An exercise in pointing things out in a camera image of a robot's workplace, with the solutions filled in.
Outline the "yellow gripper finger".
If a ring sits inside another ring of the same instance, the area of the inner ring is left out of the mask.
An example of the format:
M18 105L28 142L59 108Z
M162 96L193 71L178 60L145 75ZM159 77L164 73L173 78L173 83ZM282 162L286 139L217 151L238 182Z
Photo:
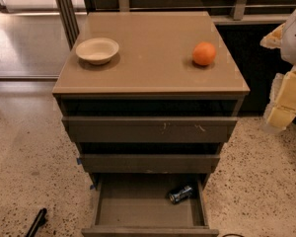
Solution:
M272 81L265 125L271 131L282 131L296 118L296 66L286 74L277 73Z
M264 36L261 39L259 44L262 47L269 48L269 49L280 48L283 28L284 28L284 24L281 24L280 26L275 28L272 32Z

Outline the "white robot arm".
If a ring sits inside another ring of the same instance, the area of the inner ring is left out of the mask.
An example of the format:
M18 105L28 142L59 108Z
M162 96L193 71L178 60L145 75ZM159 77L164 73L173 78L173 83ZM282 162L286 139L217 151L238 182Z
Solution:
M285 23L263 37L260 45L279 48L281 59L292 64L292 69L285 75L275 75L263 114L263 128L277 133L296 118L296 9Z

